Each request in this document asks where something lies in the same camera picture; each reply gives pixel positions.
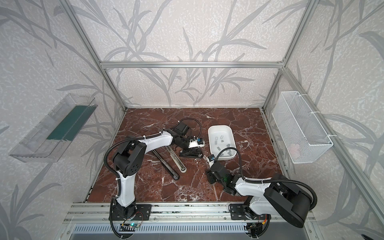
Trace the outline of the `beige grey stapler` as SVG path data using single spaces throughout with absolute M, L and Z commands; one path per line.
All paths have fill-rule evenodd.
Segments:
M 170 147 L 170 146 L 165 146 L 166 150 L 170 153 L 171 155 L 171 158 L 174 160 L 175 164 L 177 165 L 177 167 L 179 168 L 179 170 L 182 172 L 182 173 L 185 173 L 187 171 L 187 168 L 186 166 L 182 163 L 182 161 L 180 160 L 180 158 L 176 155 L 176 153 L 174 152 L 174 150 Z

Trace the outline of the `black stapler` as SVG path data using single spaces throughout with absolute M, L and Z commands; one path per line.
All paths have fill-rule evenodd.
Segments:
M 174 180 L 177 181 L 180 179 L 180 175 L 162 158 L 162 156 L 156 150 L 152 150 L 152 153 L 158 158 L 163 167 Z
M 179 153 L 179 156 L 183 158 L 202 159 L 204 154 L 200 148 L 192 148 L 192 149 L 181 150 Z

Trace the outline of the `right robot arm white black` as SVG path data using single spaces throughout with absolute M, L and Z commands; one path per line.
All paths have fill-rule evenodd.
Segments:
M 232 175 L 220 162 L 211 164 L 209 183 L 219 183 L 225 193 L 247 197 L 241 215 L 253 220 L 262 215 L 279 215 L 289 224 L 302 228 L 308 212 L 317 204 L 316 192 L 307 184 L 281 174 L 267 179 L 248 179 Z

